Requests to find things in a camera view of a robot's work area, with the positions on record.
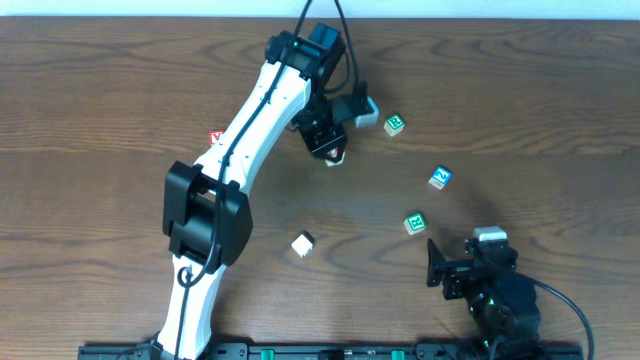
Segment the red letter I block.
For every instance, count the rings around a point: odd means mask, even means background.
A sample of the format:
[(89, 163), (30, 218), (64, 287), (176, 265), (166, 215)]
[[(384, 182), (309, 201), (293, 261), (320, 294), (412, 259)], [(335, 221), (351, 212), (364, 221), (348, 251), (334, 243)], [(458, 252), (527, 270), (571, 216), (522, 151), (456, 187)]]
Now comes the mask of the red letter I block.
[(344, 162), (345, 153), (342, 155), (338, 154), (338, 148), (332, 149), (329, 153), (329, 159), (325, 160), (325, 163), (328, 167), (339, 166)]

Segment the red letter A block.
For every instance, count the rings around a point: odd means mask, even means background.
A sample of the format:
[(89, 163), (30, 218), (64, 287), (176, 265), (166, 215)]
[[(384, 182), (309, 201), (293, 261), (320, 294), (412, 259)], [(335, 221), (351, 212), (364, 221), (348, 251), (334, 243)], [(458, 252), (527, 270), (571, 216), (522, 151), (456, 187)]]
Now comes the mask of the red letter A block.
[(210, 145), (211, 146), (215, 145), (220, 140), (223, 134), (224, 134), (223, 130), (210, 131), (209, 132)]

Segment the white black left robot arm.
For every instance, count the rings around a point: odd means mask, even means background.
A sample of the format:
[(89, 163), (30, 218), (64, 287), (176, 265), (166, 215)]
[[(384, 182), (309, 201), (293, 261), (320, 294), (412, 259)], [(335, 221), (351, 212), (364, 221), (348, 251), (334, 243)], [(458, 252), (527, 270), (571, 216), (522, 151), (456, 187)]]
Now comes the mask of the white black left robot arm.
[(356, 82), (343, 95), (326, 87), (345, 55), (343, 37), (322, 23), (309, 37), (288, 31), (271, 37), (258, 81), (229, 127), (194, 164), (175, 162), (168, 171), (162, 230), (175, 275), (151, 358), (204, 356), (220, 280), (252, 232), (251, 187), (285, 128), (296, 126), (313, 157), (338, 163), (347, 143), (344, 123), (377, 122), (379, 110), (366, 83)]

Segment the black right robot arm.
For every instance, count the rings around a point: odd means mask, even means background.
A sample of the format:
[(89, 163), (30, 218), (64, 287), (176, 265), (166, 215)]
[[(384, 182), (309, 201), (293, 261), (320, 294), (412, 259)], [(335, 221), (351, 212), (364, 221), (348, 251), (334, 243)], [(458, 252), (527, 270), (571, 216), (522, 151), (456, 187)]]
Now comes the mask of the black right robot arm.
[(530, 353), (541, 321), (534, 285), (515, 273), (518, 253), (506, 239), (465, 241), (469, 259), (451, 260), (427, 242), (426, 285), (442, 287), (446, 300), (463, 299), (481, 337), (502, 357)]

